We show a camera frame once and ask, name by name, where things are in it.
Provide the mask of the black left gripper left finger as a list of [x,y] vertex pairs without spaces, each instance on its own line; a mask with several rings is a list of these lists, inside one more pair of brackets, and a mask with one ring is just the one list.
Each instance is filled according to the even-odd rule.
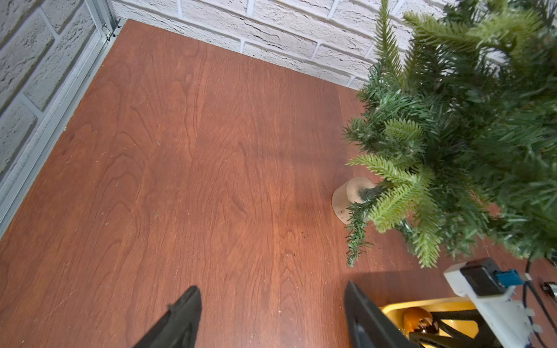
[[202,296],[197,286],[189,287],[166,313],[133,346],[194,348],[202,317]]

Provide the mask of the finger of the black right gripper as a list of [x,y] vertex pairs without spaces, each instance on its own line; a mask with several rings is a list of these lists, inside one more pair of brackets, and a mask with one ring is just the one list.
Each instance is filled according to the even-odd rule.
[[431,312],[433,319],[437,321],[456,320],[456,321],[474,321],[482,323],[483,317],[478,310],[457,310],[457,311],[436,311]]
[[429,345],[433,347],[491,347],[492,334],[491,333],[478,333],[474,339],[454,338],[449,336],[436,336],[428,333],[410,333],[409,339],[411,342]]

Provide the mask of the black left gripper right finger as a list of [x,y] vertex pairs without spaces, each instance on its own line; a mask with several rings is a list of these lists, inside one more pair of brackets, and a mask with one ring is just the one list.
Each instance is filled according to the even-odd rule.
[[417,347],[352,281],[345,289],[345,315],[351,347]]

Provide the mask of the amber brown ball ornament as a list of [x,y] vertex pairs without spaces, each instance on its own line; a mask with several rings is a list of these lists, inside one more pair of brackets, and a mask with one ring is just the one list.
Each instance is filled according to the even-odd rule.
[[440,332],[439,324],[432,313],[421,307],[410,307],[403,311],[403,329],[406,334],[437,335]]

